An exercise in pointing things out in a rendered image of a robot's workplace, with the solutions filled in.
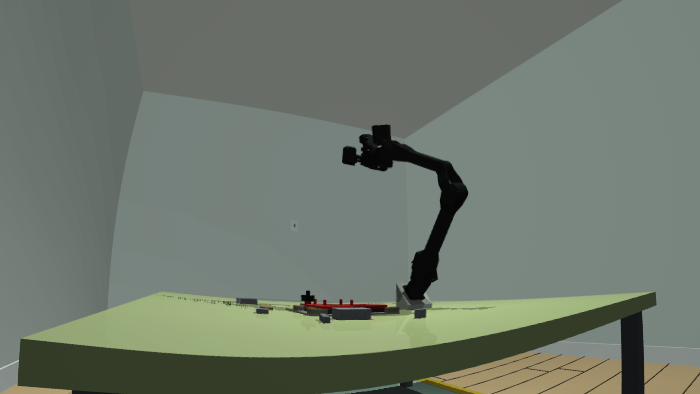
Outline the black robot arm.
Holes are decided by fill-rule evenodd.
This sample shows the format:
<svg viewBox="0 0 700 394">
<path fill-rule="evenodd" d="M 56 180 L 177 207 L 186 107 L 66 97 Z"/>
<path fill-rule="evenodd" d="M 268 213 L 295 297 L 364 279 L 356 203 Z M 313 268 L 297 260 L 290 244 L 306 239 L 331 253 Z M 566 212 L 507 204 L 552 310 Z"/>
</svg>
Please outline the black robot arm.
<svg viewBox="0 0 700 394">
<path fill-rule="evenodd" d="M 373 135 L 362 134 L 359 137 L 363 150 L 372 151 L 372 159 L 384 168 L 393 167 L 393 161 L 408 162 L 435 171 L 441 189 L 441 210 L 437 216 L 425 248 L 415 253 L 411 262 L 412 273 L 410 281 L 403 286 L 409 300 L 425 299 L 423 294 L 432 282 L 438 280 L 437 264 L 439 251 L 443 245 L 448 229 L 455 213 L 463 206 L 468 196 L 468 190 L 461 178 L 448 161 L 415 151 L 407 144 L 391 140 L 390 125 L 372 126 Z M 382 146 L 378 148 L 378 146 Z M 393 160 L 393 161 L 392 161 Z M 450 182 L 451 184 L 450 184 Z"/>
</svg>

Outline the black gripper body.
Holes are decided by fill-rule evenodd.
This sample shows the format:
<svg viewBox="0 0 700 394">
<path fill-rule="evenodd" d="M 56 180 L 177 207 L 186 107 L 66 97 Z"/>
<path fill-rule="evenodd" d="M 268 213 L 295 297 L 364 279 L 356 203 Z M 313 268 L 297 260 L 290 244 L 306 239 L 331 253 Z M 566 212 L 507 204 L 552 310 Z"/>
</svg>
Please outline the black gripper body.
<svg viewBox="0 0 700 394">
<path fill-rule="evenodd" d="M 343 148 L 343 155 L 342 155 L 343 164 L 354 165 L 357 162 L 361 162 L 362 165 L 364 165 L 364 166 L 369 166 L 369 167 L 379 166 L 378 170 L 387 171 L 388 168 L 384 168 L 383 163 L 377 164 L 373 161 L 372 151 L 374 150 L 374 148 L 370 148 L 370 150 L 363 150 L 363 153 L 361 153 L 361 155 L 357 155 L 356 150 L 357 150 L 356 148 L 352 148 L 352 147 L 348 147 L 348 146 Z M 361 159 L 361 160 L 359 160 L 359 159 Z"/>
</svg>

